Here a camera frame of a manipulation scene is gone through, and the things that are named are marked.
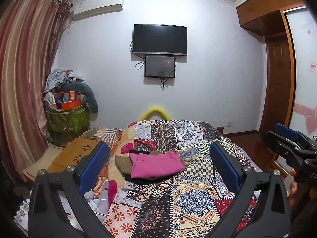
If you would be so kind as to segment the person's right hand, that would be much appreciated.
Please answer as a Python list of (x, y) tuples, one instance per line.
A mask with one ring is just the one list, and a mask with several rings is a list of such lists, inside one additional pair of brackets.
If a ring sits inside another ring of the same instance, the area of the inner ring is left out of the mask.
[(299, 185), (295, 180), (290, 183), (289, 190), (288, 205), (290, 206), (290, 209), (295, 209), (302, 197), (299, 192)]

